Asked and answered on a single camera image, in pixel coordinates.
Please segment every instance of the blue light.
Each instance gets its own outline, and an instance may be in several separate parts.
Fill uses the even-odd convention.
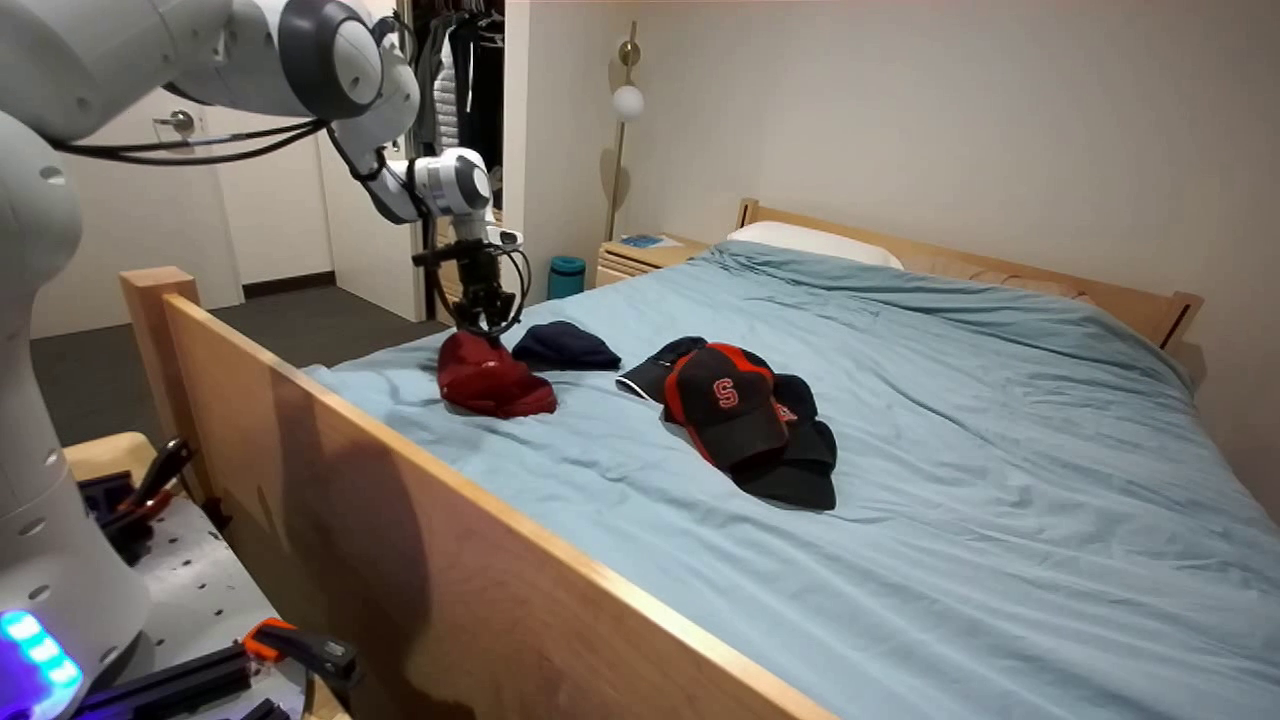
[[[16,643],[46,637],[46,626],[28,612],[6,612],[0,624],[6,624],[6,637]]]
[[[0,612],[0,626],[0,716],[26,710],[46,720],[65,710],[84,684],[79,662],[34,612]]]

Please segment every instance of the red object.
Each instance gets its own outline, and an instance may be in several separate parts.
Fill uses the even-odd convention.
[[[285,650],[278,649],[278,643],[270,643],[270,641],[259,641],[264,632],[291,632],[291,624],[285,619],[285,617],[270,617],[270,619],[259,619],[254,632],[243,632],[243,641],[242,641],[242,649],[254,654],[254,659],[259,659],[259,662],[280,662],[285,659]]]
[[[556,412],[550,379],[534,377],[501,338],[484,333],[454,333],[437,364],[442,396],[482,416]]]

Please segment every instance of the floor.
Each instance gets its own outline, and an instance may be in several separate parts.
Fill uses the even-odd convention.
[[[442,328],[408,322],[340,288],[257,296],[218,314],[301,367],[352,359]],[[34,342],[34,359],[65,442],[130,426],[159,441],[149,379],[132,349],[132,328],[47,337]]]

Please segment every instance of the wooden headboard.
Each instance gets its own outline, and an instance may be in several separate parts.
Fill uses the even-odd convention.
[[[1155,349],[1173,349],[1201,308],[1201,296],[1187,296],[1187,293],[1160,296],[1160,293],[1143,293],[1143,288],[1101,285],[1101,278],[1084,278],[1084,276],[1070,276],[1070,273],[1049,273],[1049,269],[1012,265],[1012,260],[995,260],[995,254],[897,239],[897,234],[864,230],[858,224],[838,224],[838,219],[819,219],[819,214],[770,207],[762,198],[743,198],[739,224],[762,224],[762,219],[800,224],[800,226],[819,226],[819,230],[880,245],[897,260],[903,260],[914,273],[925,273],[925,276],[963,276],[963,278],[983,278],[983,285],[1078,296],[1078,298],[1090,298],[1090,305],[1105,308],[1109,314],[1123,319],[1132,333],[1142,333]]]

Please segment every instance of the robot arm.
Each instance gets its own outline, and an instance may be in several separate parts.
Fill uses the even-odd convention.
[[[517,254],[521,234],[498,226],[482,151],[450,147],[418,160],[393,151],[419,110],[419,83],[393,20],[374,20],[352,0],[237,0],[223,51],[170,89],[209,102],[304,109],[329,121],[333,147],[384,219],[454,219],[457,245],[429,265],[459,265],[463,296],[444,305],[457,322],[505,333],[521,314],[530,265],[514,260],[523,285],[521,296],[505,293],[501,254]]]
[[[454,224],[457,245],[429,265],[459,265],[459,322],[501,333],[521,314],[523,293],[517,305],[501,288],[501,254],[521,239],[498,226],[484,160],[397,151],[419,83],[397,20],[359,0],[0,0],[0,64],[0,110],[65,151],[159,83],[197,102],[315,115],[384,219]]]

